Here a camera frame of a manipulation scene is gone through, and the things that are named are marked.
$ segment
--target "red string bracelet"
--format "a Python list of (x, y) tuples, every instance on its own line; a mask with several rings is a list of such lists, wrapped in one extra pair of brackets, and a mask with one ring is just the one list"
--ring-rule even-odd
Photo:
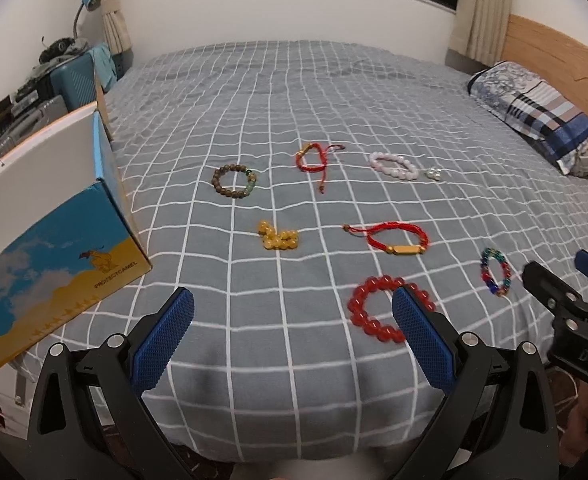
[[(402, 222), (383, 222), (376, 224), (375, 226), (368, 227), (365, 229), (351, 227), (350, 225), (343, 225), (344, 231), (348, 233), (365, 233), (368, 243), (381, 251), (385, 251), (388, 254), (423, 254), (427, 247), (430, 245), (430, 239), (427, 237), (425, 231), (423, 231), (418, 225), (405, 224)], [(385, 245), (382, 242), (374, 239), (374, 235), (381, 231), (390, 229), (402, 229), (403, 231), (409, 231), (419, 237), (418, 245)]]
[[(303, 157), (312, 148), (315, 148), (318, 151), (318, 156), (321, 159), (320, 166), (306, 166), (302, 163)], [(331, 148), (344, 150), (345, 146), (343, 146), (342, 144), (330, 144), (327, 148), (323, 149), (318, 142), (312, 142), (311, 144), (308, 143), (305, 146), (303, 146), (303, 149), (299, 152), (296, 152), (295, 155), (296, 165), (301, 171), (305, 171), (306, 173), (319, 173), (320, 171), (323, 172), (323, 176), (321, 177), (321, 183), (318, 186), (318, 190), (321, 193), (325, 192), (325, 176), (327, 174), (327, 152)]]
[[(365, 283), (356, 287), (352, 293), (350, 301), (347, 303), (347, 309), (352, 313), (350, 321), (354, 326), (360, 326), (367, 335), (376, 336), (379, 341), (386, 343), (394, 341), (402, 343), (405, 341), (405, 334), (402, 330), (392, 327), (391, 325), (382, 325), (378, 319), (370, 318), (370, 315), (363, 308), (367, 297), (376, 290), (397, 290), (400, 286), (405, 285), (403, 278), (393, 278), (384, 274), (380, 278), (370, 276)], [(414, 291), (416, 297), (423, 301), (426, 309), (434, 312), (436, 305), (430, 301), (430, 295), (426, 290), (419, 290), (418, 285), (409, 283), (408, 286)]]

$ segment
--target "curtain tieback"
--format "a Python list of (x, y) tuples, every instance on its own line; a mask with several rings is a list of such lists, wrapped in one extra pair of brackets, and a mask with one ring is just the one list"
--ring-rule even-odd
[(101, 13), (104, 15), (111, 14), (120, 10), (119, 0), (101, 0)]

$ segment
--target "white beaded bracelet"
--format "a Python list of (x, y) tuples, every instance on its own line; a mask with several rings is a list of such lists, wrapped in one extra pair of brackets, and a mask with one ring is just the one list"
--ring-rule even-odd
[[(390, 168), (383, 166), (379, 161), (388, 160), (395, 162), (400, 168)], [(374, 152), (370, 155), (370, 166), (376, 171), (384, 173), (400, 180), (416, 180), (418, 178), (418, 169), (409, 160), (401, 155), (394, 155), (393, 153), (379, 153)]]

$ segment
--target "brown beaded bracelet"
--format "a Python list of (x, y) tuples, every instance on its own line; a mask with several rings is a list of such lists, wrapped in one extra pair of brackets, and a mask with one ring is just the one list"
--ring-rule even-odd
[[(221, 186), (220, 178), (228, 171), (237, 171), (247, 175), (247, 186), (245, 186), (244, 190), (236, 191)], [(249, 170), (247, 166), (242, 166), (241, 164), (226, 164), (214, 172), (212, 186), (214, 186), (217, 193), (227, 196), (228, 198), (245, 198), (250, 195), (254, 186), (256, 186), (256, 174), (252, 170)]]

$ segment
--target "wooden headboard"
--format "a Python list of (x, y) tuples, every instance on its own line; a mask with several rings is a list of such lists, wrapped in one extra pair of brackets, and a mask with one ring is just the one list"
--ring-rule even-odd
[(503, 59), (536, 72), (588, 115), (588, 47), (583, 43), (513, 14)]

